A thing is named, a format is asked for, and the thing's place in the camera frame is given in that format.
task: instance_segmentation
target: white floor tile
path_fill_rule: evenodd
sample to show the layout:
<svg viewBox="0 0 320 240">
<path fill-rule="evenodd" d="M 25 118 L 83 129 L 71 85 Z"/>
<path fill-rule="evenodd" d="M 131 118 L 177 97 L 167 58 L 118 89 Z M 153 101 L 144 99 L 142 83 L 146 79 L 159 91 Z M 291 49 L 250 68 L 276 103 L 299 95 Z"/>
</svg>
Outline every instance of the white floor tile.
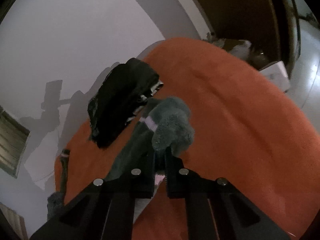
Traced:
<svg viewBox="0 0 320 240">
<path fill-rule="evenodd" d="M 302 108 L 313 126 L 320 132 L 320 73 L 312 86 L 309 97 Z"/>
<path fill-rule="evenodd" d="M 291 89 L 287 95 L 301 108 L 315 83 L 320 61 L 320 30 L 300 20 L 301 55 L 291 76 Z"/>
</svg>

